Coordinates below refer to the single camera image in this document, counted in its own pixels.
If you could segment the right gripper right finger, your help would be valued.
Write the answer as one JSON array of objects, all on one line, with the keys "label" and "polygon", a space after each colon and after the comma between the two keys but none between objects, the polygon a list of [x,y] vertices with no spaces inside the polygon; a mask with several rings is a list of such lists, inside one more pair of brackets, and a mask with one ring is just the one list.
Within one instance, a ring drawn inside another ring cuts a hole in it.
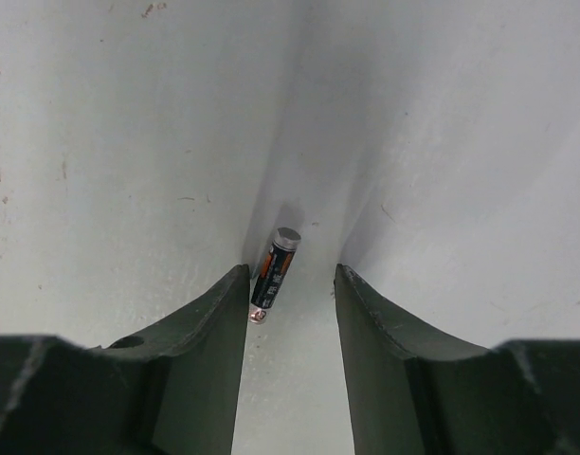
[{"label": "right gripper right finger", "polygon": [[453,337],[335,270],[358,454],[580,454],[580,340]]}]

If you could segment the black silver battery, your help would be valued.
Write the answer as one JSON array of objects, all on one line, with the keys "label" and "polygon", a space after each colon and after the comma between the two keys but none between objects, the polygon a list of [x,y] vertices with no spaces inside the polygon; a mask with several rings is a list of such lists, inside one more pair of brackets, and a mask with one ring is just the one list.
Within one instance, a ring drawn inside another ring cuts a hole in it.
[{"label": "black silver battery", "polygon": [[300,235],[290,227],[279,227],[276,230],[252,292],[248,311],[250,322],[265,322],[300,241]]}]

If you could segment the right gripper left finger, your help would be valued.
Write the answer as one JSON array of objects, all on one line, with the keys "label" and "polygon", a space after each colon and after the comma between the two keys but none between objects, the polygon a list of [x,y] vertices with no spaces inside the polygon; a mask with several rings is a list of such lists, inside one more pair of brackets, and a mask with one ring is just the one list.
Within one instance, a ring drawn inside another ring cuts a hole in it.
[{"label": "right gripper left finger", "polygon": [[0,336],[0,454],[228,454],[249,271],[106,348]]}]

